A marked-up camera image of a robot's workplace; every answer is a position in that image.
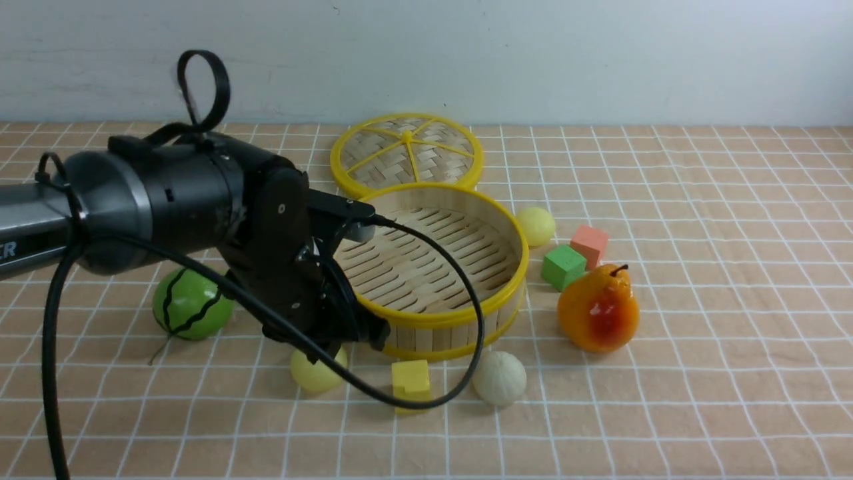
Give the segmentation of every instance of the yellow ball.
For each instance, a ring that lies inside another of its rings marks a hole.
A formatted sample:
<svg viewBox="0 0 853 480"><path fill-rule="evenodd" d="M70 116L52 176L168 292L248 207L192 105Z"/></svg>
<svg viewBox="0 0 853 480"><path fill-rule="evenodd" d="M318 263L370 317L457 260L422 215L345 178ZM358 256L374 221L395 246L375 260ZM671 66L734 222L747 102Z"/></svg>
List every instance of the yellow ball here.
<svg viewBox="0 0 853 480"><path fill-rule="evenodd" d="M539 207L529 207L515 215L521 224L521 232L527 238L531 247L539 247L554 238L557 224L548 210Z"/></svg>
<svg viewBox="0 0 853 480"><path fill-rule="evenodd" d="M338 350L334 359L344 368L348 367L346 351L343 348ZM329 391L344 381L320 360L312 365L308 357L297 349L290 355L290 374L298 386L312 394Z"/></svg>

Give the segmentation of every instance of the green ball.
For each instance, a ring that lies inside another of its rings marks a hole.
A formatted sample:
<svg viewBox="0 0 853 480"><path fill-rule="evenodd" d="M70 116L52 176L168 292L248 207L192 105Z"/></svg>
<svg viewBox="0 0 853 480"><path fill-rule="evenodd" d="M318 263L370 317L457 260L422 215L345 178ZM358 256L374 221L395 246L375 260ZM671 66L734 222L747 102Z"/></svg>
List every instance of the green ball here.
<svg viewBox="0 0 853 480"><path fill-rule="evenodd" d="M160 280L154 291L154 317L160 327L186 340L204 340L228 323L234 302L216 284L188 268ZM168 312L168 324L164 312Z"/></svg>

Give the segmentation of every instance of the steamer basket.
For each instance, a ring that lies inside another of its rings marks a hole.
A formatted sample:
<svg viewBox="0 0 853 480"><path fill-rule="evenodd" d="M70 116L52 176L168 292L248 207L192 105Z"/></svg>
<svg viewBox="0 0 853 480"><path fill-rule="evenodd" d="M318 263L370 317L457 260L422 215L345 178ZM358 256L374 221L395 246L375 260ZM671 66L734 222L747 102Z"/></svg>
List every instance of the steamer basket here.
<svg viewBox="0 0 853 480"><path fill-rule="evenodd" d="M453 255L477 291L486 344L509 328L525 299L529 252L507 209L453 184L401 184L362 201L426 233ZM358 300L391 324L386 354L437 361L473 352L477 316L468 293L456 271L429 245L383 227L366 243L345 240L335 259Z"/></svg>
<svg viewBox="0 0 853 480"><path fill-rule="evenodd" d="M329 158L335 181L352 198L419 182L472 189L483 171L479 140L465 126L429 114L365 121L338 138Z"/></svg>

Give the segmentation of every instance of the toy pear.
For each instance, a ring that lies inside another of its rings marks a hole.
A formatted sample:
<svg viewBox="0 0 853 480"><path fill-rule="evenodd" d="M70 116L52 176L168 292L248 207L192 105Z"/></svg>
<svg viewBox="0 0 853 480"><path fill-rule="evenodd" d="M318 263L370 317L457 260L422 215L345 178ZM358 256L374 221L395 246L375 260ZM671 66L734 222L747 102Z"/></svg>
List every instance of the toy pear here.
<svg viewBox="0 0 853 480"><path fill-rule="evenodd" d="M578 348L608 354L634 337L640 307L631 290L628 266L605 264L569 284L557 301L557 317Z"/></svg>

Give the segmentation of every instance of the orange cube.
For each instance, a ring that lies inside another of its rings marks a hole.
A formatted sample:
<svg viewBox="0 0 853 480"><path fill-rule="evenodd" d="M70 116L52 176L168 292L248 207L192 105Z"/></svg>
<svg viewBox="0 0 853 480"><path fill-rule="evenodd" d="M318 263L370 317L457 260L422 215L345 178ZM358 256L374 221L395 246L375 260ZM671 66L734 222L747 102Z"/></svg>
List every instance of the orange cube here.
<svg viewBox="0 0 853 480"><path fill-rule="evenodd" d="M569 245L586 259L587 271L596 268L607 248L607 234L589 225L581 225Z"/></svg>

